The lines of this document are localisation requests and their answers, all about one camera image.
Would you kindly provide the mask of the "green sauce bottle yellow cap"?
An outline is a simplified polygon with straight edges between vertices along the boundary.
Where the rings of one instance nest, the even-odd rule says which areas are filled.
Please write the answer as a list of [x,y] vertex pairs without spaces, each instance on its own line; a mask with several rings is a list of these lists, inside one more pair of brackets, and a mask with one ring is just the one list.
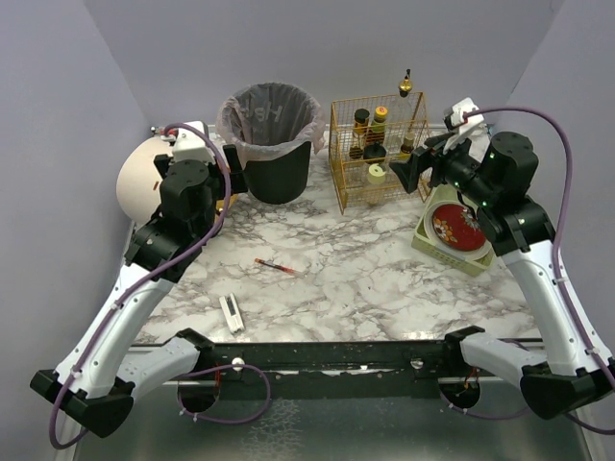
[[367,131],[365,143],[366,146],[370,146],[375,143],[383,144],[385,139],[387,116],[388,109],[386,107],[376,107],[373,121]]

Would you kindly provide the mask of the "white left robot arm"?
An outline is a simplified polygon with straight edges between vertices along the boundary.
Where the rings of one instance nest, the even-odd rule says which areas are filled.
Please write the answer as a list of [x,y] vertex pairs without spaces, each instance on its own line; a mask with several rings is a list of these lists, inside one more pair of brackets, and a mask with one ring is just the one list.
[[79,343],[55,368],[40,370],[30,386],[52,403],[48,427],[55,449],[67,449],[56,423],[64,413],[105,438],[135,402],[165,381],[192,373],[205,339],[180,332],[144,357],[125,358],[155,307],[221,229],[240,169],[226,162],[200,122],[160,130],[171,155],[157,155],[160,204],[132,237],[116,282]]

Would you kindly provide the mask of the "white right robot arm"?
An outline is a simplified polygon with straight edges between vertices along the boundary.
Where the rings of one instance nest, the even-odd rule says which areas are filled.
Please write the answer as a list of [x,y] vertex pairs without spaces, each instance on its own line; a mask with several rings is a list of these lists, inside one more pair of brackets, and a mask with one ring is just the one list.
[[544,344],[543,352],[529,352],[482,328],[465,328],[445,338],[450,363],[514,385],[536,416],[550,420],[612,393],[614,356],[588,319],[561,258],[570,192],[563,192],[552,222],[528,194],[539,160],[519,133],[494,134],[482,160],[472,158],[469,136],[487,112],[471,98],[452,105],[445,113],[446,133],[390,168],[406,193],[430,170],[430,186],[449,185],[476,206],[479,227],[516,279]]

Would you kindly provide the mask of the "pale green perforated basket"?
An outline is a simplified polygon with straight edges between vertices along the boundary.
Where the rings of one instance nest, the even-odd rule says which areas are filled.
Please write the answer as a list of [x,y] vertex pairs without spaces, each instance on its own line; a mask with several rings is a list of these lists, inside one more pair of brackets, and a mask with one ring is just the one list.
[[475,208],[469,199],[460,202],[451,186],[437,187],[415,228],[412,247],[469,276],[485,272],[495,253],[471,213]]

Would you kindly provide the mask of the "amber spice jar grey lid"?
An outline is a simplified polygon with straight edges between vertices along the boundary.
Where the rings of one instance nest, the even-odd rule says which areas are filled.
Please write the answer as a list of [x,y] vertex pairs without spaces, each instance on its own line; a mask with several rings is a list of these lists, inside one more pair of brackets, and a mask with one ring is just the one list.
[[369,117],[370,112],[368,109],[357,109],[354,113],[352,143],[349,149],[349,157],[352,160],[360,159],[363,156],[364,138],[369,125]]

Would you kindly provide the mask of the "cream round plate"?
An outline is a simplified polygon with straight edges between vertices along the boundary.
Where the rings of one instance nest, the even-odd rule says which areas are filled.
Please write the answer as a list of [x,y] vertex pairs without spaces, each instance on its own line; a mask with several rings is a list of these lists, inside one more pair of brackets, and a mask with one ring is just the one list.
[[423,224],[424,224],[424,230],[426,233],[426,236],[428,238],[428,240],[430,241],[430,243],[438,250],[442,251],[444,254],[452,256],[458,260],[476,260],[476,259],[480,259],[484,256],[486,256],[489,251],[491,250],[491,244],[486,240],[486,243],[484,244],[484,246],[477,250],[477,251],[473,251],[473,252],[469,252],[469,253],[464,253],[464,252],[460,252],[457,250],[454,250],[448,246],[446,246],[442,241],[440,241],[437,236],[435,235],[435,232],[433,230],[430,229],[430,225],[429,225],[429,218],[431,217],[431,214],[433,213],[434,209],[439,206],[439,205],[443,205],[443,204],[458,204],[461,205],[459,202],[454,202],[454,201],[442,201],[442,202],[436,202],[434,205],[430,205],[427,208],[427,211],[425,212],[425,215],[423,217]]

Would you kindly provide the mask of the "clear oil bottle gold cap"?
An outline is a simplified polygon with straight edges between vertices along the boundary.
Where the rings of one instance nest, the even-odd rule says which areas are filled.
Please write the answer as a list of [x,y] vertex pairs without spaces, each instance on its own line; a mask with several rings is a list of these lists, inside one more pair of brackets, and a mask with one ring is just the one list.
[[414,132],[413,116],[409,113],[411,109],[409,93],[412,89],[411,69],[408,68],[405,76],[398,83],[398,96],[395,99],[386,122],[385,139],[383,143],[387,148],[387,154],[390,159],[399,157],[400,146],[406,132]]

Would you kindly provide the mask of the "black lid glass jar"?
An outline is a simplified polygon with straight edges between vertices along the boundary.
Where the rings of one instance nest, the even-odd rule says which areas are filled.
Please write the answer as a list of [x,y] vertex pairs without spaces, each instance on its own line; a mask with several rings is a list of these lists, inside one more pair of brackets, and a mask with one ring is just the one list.
[[363,160],[368,165],[382,164],[386,156],[387,151],[379,142],[367,145],[363,150]]

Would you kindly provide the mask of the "red floral small plate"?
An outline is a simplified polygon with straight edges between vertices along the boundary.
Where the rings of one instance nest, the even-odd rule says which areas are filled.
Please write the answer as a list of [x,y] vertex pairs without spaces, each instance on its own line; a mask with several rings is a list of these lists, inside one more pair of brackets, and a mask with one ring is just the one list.
[[430,229],[446,246],[464,253],[481,249],[486,238],[470,209],[458,204],[437,206],[429,218]]

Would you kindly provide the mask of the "cream cylindrical shaker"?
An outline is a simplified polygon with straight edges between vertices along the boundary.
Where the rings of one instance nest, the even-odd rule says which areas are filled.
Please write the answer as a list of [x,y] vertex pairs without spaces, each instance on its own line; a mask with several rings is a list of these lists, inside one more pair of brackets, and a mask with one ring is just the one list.
[[386,181],[385,169],[379,163],[370,164],[367,170],[367,181],[370,186],[382,186]]

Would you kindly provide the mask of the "small yellow label bottle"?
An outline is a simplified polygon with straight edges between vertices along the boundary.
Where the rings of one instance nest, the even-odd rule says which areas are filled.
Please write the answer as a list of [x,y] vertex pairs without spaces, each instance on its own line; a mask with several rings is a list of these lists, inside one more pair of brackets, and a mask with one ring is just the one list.
[[415,134],[407,131],[400,146],[399,159],[408,160],[415,147]]

